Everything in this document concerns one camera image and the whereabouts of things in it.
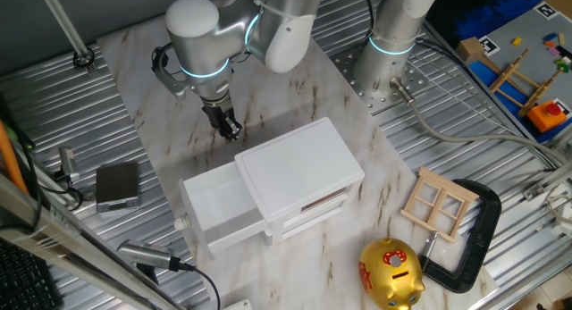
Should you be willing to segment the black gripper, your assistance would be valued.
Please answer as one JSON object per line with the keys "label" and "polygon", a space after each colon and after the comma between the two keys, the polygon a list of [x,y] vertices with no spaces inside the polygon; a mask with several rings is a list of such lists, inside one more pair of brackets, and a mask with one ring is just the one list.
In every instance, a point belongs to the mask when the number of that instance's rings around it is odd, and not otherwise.
{"label": "black gripper", "polygon": [[237,140],[242,126],[235,120],[233,105],[230,98],[224,98],[217,102],[203,102],[202,110],[207,115],[210,124],[221,137],[229,141]]}

